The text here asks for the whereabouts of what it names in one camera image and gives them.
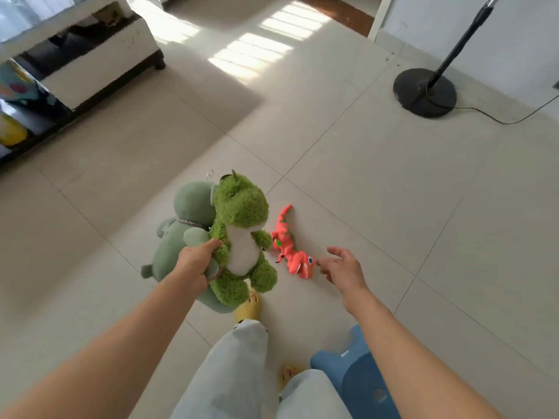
light blue pants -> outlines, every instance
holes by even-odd
[[[192,378],[171,419],[257,419],[268,332],[245,320],[210,350]],[[351,419],[324,372],[310,369],[295,376],[281,394],[278,419]]]

wall baseboard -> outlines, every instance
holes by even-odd
[[[375,42],[384,49],[394,52],[402,60],[406,60],[419,68],[435,70],[442,62],[442,59],[435,58],[419,48],[405,43],[384,29],[379,30]],[[461,93],[462,100],[467,101],[460,106],[477,107],[503,122],[520,120],[535,110],[534,107],[510,98],[453,67],[449,67],[444,75],[456,85]],[[537,115],[559,122],[559,118],[547,114],[544,110],[538,112]]]

green plush dinosaur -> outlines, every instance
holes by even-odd
[[[262,252],[272,246],[272,237],[262,230],[269,206],[262,190],[235,171],[220,179],[211,198],[216,217],[210,237],[225,243],[213,253],[224,269],[210,281],[210,287],[221,303],[237,307],[249,296],[245,279],[261,293],[270,291],[277,282],[276,269]]]
[[[151,265],[141,268],[144,278],[154,277],[161,282],[174,269],[178,253],[185,246],[195,247],[208,241],[208,230],[216,217],[211,204],[213,183],[209,181],[190,182],[179,189],[174,198],[176,218],[165,220],[157,229],[161,244],[157,248]],[[206,269],[206,278],[213,278],[219,271],[217,261],[212,259]],[[198,300],[220,313],[229,313],[233,307],[220,303],[214,292],[208,289]]]

white wall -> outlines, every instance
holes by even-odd
[[[486,1],[393,0],[383,28],[443,59]],[[549,101],[559,81],[559,0],[499,0],[453,66],[527,105]],[[547,112],[559,118],[559,99]]]

hand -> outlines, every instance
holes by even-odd
[[[189,281],[192,290],[198,296],[208,285],[204,271],[210,264],[211,255],[221,245],[223,241],[214,238],[198,247],[183,248],[178,254],[177,264],[171,273],[178,279]]]
[[[347,248],[328,247],[327,250],[337,257],[322,258],[316,263],[320,266],[320,273],[326,275],[326,279],[342,294],[346,310],[353,315],[356,305],[361,302],[363,296],[372,296],[365,282],[361,265]]]

